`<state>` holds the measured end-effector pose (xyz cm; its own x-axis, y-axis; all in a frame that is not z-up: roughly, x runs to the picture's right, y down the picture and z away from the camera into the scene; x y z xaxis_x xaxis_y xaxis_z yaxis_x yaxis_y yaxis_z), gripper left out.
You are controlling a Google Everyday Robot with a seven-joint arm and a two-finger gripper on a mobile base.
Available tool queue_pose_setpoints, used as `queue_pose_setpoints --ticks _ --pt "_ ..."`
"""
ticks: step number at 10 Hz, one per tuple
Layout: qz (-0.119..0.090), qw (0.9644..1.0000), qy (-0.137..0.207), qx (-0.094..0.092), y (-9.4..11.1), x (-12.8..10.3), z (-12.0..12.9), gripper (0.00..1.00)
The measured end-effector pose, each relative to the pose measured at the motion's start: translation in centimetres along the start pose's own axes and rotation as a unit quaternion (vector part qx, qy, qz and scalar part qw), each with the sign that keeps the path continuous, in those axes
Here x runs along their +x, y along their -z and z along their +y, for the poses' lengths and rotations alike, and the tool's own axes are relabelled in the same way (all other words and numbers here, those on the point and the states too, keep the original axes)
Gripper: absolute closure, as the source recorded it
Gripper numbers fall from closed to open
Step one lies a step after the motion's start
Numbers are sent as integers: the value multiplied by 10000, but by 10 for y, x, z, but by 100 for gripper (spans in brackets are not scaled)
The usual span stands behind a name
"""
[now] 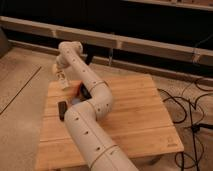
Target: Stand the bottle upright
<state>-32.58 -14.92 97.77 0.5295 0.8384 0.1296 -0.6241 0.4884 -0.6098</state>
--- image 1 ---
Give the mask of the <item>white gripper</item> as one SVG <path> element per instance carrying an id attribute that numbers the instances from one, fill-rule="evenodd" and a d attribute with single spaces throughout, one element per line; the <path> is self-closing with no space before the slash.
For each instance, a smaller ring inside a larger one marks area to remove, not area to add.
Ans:
<path id="1" fill-rule="evenodd" d="M 60 86 L 63 91 L 70 88 L 70 84 L 67 80 L 66 74 L 63 69 L 60 69 L 56 64 L 52 66 L 52 72 L 56 78 L 61 81 Z"/>

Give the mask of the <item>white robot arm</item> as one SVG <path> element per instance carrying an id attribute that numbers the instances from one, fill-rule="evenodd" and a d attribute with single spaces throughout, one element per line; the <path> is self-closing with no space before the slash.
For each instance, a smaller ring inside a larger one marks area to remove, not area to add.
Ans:
<path id="1" fill-rule="evenodd" d="M 90 171 L 139 171 L 122 149 L 98 124 L 111 112 L 113 95 L 107 85 L 82 59 L 83 46 L 78 41 L 63 41 L 56 67 L 73 68 L 91 98 L 72 105 L 64 116 L 68 133 Z"/>

